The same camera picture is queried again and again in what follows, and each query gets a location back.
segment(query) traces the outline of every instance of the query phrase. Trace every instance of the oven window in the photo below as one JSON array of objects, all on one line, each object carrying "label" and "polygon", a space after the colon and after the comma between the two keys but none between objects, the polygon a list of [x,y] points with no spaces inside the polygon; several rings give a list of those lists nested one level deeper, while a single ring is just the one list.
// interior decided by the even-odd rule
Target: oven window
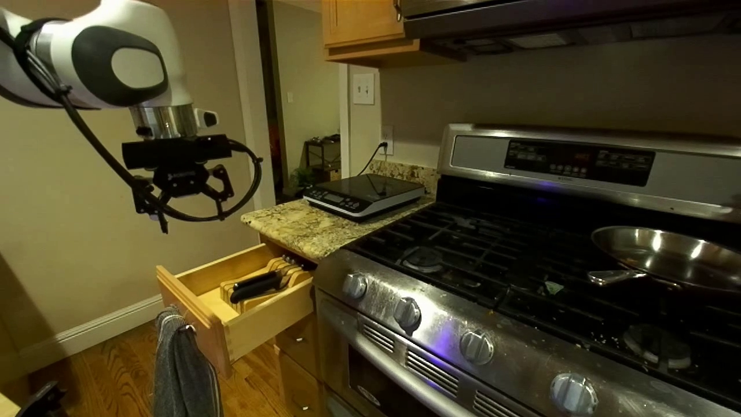
[{"label": "oven window", "polygon": [[425,411],[415,397],[403,391],[394,379],[388,379],[382,371],[377,371],[370,361],[363,360],[355,347],[349,347],[349,385],[357,393],[360,393],[368,404],[372,404],[385,414],[433,414]]}]

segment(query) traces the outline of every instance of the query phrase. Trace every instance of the dish towel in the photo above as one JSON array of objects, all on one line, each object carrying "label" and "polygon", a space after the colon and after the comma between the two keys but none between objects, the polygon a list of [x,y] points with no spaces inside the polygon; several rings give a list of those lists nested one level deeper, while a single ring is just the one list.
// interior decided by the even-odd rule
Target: dish towel
[{"label": "dish towel", "polygon": [[218,377],[195,343],[181,312],[166,309],[154,318],[154,417],[219,417]]}]

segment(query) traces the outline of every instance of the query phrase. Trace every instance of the pan handle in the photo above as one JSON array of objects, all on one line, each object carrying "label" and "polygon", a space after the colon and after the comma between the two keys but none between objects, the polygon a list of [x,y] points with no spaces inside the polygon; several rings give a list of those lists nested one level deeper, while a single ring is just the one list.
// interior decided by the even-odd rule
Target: pan handle
[{"label": "pan handle", "polygon": [[587,272],[586,276],[587,276],[587,283],[593,283],[597,287],[609,287],[614,283],[642,280],[649,274],[617,269],[617,272]]}]

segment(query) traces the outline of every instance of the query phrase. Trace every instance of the white wall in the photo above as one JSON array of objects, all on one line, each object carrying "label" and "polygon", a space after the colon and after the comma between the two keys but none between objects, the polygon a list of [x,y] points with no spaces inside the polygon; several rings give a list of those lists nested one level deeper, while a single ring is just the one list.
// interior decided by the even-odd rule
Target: white wall
[{"label": "white wall", "polygon": [[285,172],[300,164],[302,142],[340,133],[337,64],[322,48],[316,11],[272,2]]},{"label": "white wall", "polygon": [[382,109],[351,106],[357,159],[390,133],[394,159],[438,164],[445,122],[674,129],[741,136],[741,38],[605,43],[385,67]]},{"label": "white wall", "polygon": [[[1,2],[22,16],[77,16],[94,5]],[[246,142],[226,0],[154,5],[174,18],[197,106],[216,109],[223,119],[218,133]],[[86,119],[115,155],[120,142],[133,138],[125,109],[89,111]],[[0,120],[0,336],[12,339],[15,349],[34,349],[132,305],[154,305],[146,303],[157,296],[154,265],[182,272],[257,240],[238,215],[208,225],[172,222],[172,232],[159,233],[157,222],[133,212],[130,189],[62,111],[0,100]],[[246,189],[246,159],[234,158],[226,170],[234,187]],[[213,212],[211,202],[177,206]]]}]

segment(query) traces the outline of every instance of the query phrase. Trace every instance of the stove knob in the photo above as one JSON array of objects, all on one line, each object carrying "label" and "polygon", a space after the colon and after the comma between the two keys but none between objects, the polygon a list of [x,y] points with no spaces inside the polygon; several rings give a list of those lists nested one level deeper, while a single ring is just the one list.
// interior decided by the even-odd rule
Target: stove knob
[{"label": "stove knob", "polygon": [[595,387],[571,372],[557,372],[551,385],[551,397],[557,408],[571,414],[593,414],[593,408],[599,404]]},{"label": "stove knob", "polygon": [[351,302],[360,302],[368,292],[368,278],[360,274],[346,274],[343,283],[343,294]]},{"label": "stove knob", "polygon": [[409,296],[399,298],[396,310],[394,310],[394,320],[399,321],[399,326],[403,331],[412,333],[422,321],[422,310],[419,310],[417,302]]},{"label": "stove knob", "polygon": [[459,349],[470,364],[477,365],[488,364],[494,357],[494,343],[475,331],[460,336]]}]

